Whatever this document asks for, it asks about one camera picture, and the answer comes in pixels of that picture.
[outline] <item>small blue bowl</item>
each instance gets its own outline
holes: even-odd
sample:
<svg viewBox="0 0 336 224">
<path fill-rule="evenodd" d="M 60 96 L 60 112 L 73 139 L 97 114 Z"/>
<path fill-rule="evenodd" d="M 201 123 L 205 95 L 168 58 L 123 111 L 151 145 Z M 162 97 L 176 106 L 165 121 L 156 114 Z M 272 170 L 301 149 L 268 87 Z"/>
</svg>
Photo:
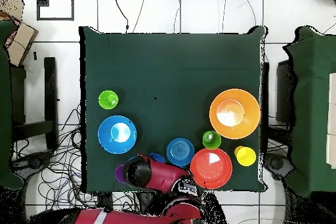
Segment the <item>small blue bowl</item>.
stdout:
<svg viewBox="0 0 336 224">
<path fill-rule="evenodd" d="M 151 153 L 151 154 L 147 154 L 150 158 L 153 158 L 154 160 L 156 160 L 157 162 L 162 162 L 165 163 L 165 158 L 160 155 L 160 154 L 156 154 L 155 152 Z"/>
<path fill-rule="evenodd" d="M 134 124 L 123 116 L 105 119 L 98 130 L 98 140 L 111 154 L 123 154 L 132 149 L 137 139 Z"/>
<path fill-rule="evenodd" d="M 167 147 L 167 157 L 172 164 L 183 167 L 192 161 L 194 146 L 185 138 L 176 138 Z"/>
</svg>

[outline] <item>white tile floor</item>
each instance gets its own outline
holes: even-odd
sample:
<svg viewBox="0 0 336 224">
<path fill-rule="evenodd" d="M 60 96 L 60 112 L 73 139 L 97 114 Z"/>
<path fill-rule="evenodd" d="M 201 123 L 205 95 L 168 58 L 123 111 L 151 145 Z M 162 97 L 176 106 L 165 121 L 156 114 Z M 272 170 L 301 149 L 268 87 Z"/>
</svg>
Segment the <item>white tile floor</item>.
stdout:
<svg viewBox="0 0 336 224">
<path fill-rule="evenodd" d="M 181 14 L 178 11 L 179 0 L 144 0 L 135 28 L 142 1 L 118 0 L 121 10 L 129 20 L 129 32 L 173 33 L 181 30 L 183 33 L 244 34 L 254 25 L 267 26 L 265 52 L 270 63 L 270 116 L 276 115 L 276 67 L 280 61 L 287 59 L 282 47 L 294 40 L 295 29 L 299 26 L 308 24 L 323 33 L 336 21 L 336 5 L 333 0 L 181 0 Z M 69 9 L 70 0 L 63 0 L 62 3 L 57 3 L 57 0 L 50 2 L 54 2 L 54 5 L 49 6 L 49 12 L 47 9 L 43 10 L 46 15 L 57 13 L 55 8 L 58 7 L 59 15 L 62 16 Z M 74 0 L 74 21 L 37 21 L 36 0 L 24 0 L 24 3 L 23 21 L 39 30 L 24 61 L 27 70 L 27 122 L 43 119 L 43 59 L 54 56 L 60 99 L 58 120 L 61 128 L 80 100 L 78 26 L 91 26 L 100 32 L 125 32 L 126 20 L 119 12 L 115 0 Z M 328 30 L 327 34 L 336 34 L 336 27 Z M 34 51 L 37 60 L 33 59 Z M 270 118 L 269 122 L 276 123 L 274 118 Z M 63 131 L 75 127 L 78 123 L 76 116 L 72 116 L 68 123 Z M 41 150 L 45 148 L 41 142 L 43 137 L 30 140 L 30 147 Z M 46 178 L 55 179 L 50 172 L 44 174 Z M 229 224 L 282 224 L 279 220 L 284 218 L 285 210 L 282 184 L 274 181 L 265 170 L 262 178 L 268 186 L 262 193 L 216 192 Z M 37 191 L 40 182 L 41 174 L 30 181 L 26 199 L 28 215 L 45 209 L 45 199 Z"/>
</svg>

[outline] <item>table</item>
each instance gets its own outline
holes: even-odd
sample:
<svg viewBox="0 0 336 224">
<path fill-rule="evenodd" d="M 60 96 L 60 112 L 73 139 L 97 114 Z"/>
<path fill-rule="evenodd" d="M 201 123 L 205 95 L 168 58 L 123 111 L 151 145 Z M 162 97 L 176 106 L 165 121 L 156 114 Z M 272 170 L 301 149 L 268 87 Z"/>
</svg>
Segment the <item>table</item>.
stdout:
<svg viewBox="0 0 336 224">
<path fill-rule="evenodd" d="M 195 152 L 201 150 L 203 132 L 212 129 L 209 108 L 220 92 L 239 88 L 259 98 L 261 26 L 243 35 L 101 34 L 88 27 L 79 27 L 79 34 L 82 178 L 87 192 L 130 190 L 116 181 L 116 168 L 138 153 L 166 157 L 167 145 L 177 137 L 190 140 Z M 111 110 L 98 104 L 105 90 L 119 96 Z M 129 118 L 137 130 L 136 143 L 125 154 L 110 154 L 98 141 L 100 124 L 113 115 Z M 234 157 L 239 145 L 258 152 L 259 129 L 244 139 L 222 140 L 220 148 L 231 157 L 233 172 L 218 190 L 264 190 L 258 162 L 243 167 Z"/>
<path fill-rule="evenodd" d="M 291 161 L 296 167 L 285 179 L 300 196 L 314 191 L 336 192 L 336 169 L 326 163 L 329 74 L 336 72 L 336 39 L 309 27 L 299 30 L 288 46 L 297 86 Z"/>
</svg>

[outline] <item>small green cup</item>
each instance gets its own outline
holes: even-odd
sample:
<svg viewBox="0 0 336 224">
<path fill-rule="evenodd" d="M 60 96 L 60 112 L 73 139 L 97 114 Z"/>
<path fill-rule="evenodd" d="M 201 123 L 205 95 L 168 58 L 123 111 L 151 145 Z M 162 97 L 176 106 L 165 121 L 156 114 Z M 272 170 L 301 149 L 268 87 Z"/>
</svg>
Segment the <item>small green cup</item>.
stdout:
<svg viewBox="0 0 336 224">
<path fill-rule="evenodd" d="M 203 145 L 209 150 L 215 150 L 222 143 L 221 136 L 216 131 L 206 131 L 203 134 Z"/>
<path fill-rule="evenodd" d="M 98 98 L 99 105 L 103 109 L 113 109 L 118 104 L 118 96 L 113 91 L 103 91 Z"/>
</svg>

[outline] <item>cup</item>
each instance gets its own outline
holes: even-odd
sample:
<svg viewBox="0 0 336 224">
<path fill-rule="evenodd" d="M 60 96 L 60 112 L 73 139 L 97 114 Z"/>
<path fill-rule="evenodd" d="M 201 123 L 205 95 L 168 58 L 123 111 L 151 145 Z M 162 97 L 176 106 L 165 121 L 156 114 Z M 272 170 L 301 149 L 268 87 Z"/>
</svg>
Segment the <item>cup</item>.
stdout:
<svg viewBox="0 0 336 224">
<path fill-rule="evenodd" d="M 242 166 L 251 166 L 257 159 L 255 151 L 252 148 L 246 146 L 238 146 L 234 150 L 234 155 L 236 156 L 239 164 Z"/>
<path fill-rule="evenodd" d="M 209 150 L 215 150 L 222 143 L 221 136 L 216 131 L 206 131 L 203 134 L 203 145 Z"/>
<path fill-rule="evenodd" d="M 118 96 L 113 91 L 103 91 L 98 98 L 99 105 L 103 109 L 113 109 L 118 104 Z"/>
</svg>

